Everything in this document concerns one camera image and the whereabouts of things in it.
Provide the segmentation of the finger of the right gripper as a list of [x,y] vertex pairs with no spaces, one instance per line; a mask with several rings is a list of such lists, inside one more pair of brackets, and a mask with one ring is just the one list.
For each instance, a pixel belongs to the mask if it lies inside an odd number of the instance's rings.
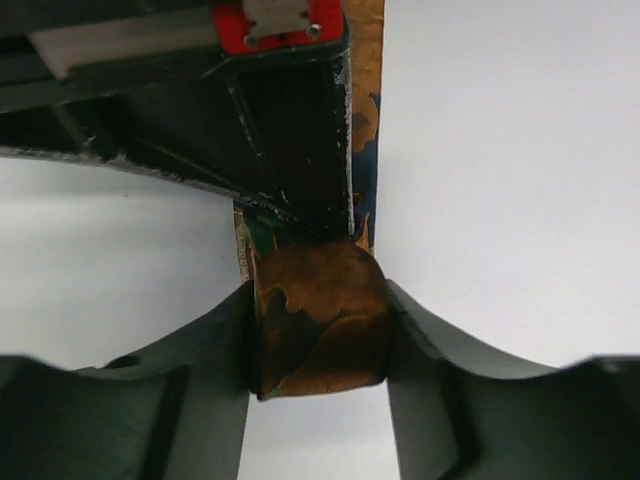
[[4,60],[1,142],[227,195],[314,238],[354,229],[350,50],[219,48],[101,62],[56,79]]

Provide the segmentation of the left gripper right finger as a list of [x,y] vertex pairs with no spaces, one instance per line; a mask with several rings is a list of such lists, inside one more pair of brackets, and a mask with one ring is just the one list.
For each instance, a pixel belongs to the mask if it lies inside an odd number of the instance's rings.
[[389,287],[388,392],[404,479],[635,479],[639,360],[553,368],[497,349]]

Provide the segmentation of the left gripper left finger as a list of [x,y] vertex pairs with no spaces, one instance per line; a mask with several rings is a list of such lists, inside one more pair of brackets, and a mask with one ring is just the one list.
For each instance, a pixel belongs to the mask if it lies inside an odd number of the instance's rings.
[[246,283],[101,368],[1,360],[5,479],[234,479],[249,401]]

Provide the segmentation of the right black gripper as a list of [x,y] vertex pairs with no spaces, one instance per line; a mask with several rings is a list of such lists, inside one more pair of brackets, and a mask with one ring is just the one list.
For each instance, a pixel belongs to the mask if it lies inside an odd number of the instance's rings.
[[347,39],[341,1],[4,1],[1,110],[137,84],[127,62],[211,50],[223,59]]

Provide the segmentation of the orange green patterned tie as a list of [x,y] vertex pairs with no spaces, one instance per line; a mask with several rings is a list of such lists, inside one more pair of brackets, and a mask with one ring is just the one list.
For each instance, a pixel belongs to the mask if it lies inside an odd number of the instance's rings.
[[234,209],[241,277],[254,286],[251,390],[261,401],[352,390],[386,377],[394,317],[373,257],[384,7],[382,1],[346,4],[354,233],[312,242],[249,209]]

